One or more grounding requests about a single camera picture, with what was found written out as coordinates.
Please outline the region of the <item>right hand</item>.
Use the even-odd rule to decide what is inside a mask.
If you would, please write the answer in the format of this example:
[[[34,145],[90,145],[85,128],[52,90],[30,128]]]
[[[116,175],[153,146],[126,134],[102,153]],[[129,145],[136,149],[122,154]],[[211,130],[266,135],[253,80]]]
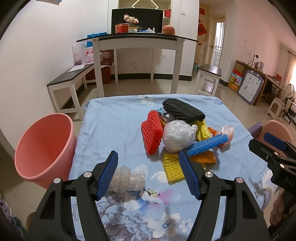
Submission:
[[[285,220],[288,217],[288,214],[284,214],[285,202],[283,198],[285,196],[286,191],[281,188],[276,201],[273,203],[273,209],[270,214],[269,222],[272,226],[277,225],[280,221]]]

